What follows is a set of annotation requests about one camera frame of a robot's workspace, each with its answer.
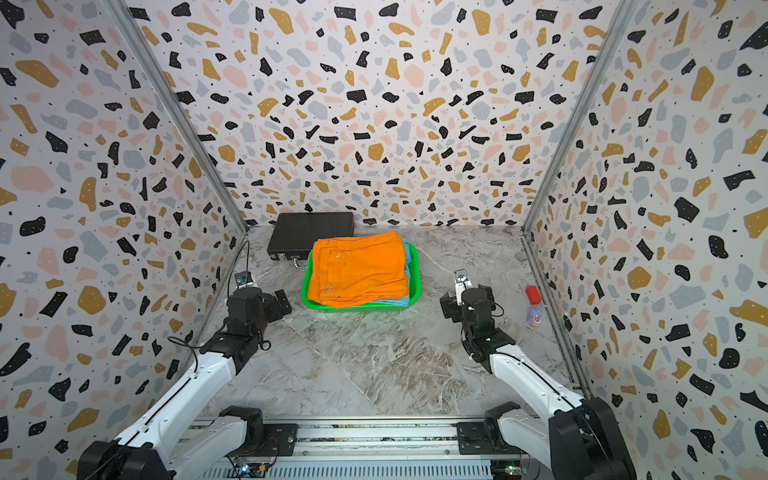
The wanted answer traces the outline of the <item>orange pants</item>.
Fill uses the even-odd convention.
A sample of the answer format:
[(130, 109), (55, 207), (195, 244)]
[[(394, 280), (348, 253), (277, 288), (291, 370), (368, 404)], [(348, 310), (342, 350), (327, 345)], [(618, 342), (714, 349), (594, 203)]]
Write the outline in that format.
[(395, 232), (316, 241), (306, 298), (324, 307), (348, 309), (406, 297), (403, 241)]

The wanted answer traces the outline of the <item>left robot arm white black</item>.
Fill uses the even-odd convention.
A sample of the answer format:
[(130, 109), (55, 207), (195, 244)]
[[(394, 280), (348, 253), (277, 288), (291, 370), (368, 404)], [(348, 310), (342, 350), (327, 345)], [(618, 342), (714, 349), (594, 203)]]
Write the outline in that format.
[(193, 365), (157, 404), (114, 439), (86, 448), (78, 478), (196, 479), (224, 457), (290, 453), (289, 446), (268, 434), (261, 410), (252, 407), (227, 407), (193, 439), (181, 439), (250, 359), (270, 349), (267, 326), (289, 315), (292, 306), (284, 291), (268, 294), (249, 284), (228, 297), (227, 309), (223, 326), (193, 348)]

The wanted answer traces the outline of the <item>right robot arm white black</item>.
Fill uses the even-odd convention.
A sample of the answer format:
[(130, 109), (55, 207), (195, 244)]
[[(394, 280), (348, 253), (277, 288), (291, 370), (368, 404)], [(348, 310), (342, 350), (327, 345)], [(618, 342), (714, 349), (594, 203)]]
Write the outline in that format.
[(495, 324), (492, 288), (464, 279), (440, 299), (461, 325), (470, 358), (517, 392), (533, 412), (508, 402), (486, 412), (485, 440), (523, 450), (556, 479), (635, 479), (636, 469), (611, 406), (585, 398), (540, 368)]

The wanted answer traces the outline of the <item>teal pants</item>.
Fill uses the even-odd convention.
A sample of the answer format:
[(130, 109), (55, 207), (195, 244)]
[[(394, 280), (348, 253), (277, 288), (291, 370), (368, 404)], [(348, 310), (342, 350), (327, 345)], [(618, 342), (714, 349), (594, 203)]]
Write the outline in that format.
[(377, 300), (368, 304), (361, 305), (363, 310), (371, 311), (394, 311), (403, 310), (415, 304), (422, 293), (421, 268), (418, 258), (418, 250), (408, 241), (403, 241), (405, 251), (405, 273), (409, 280), (409, 294), (400, 299)]

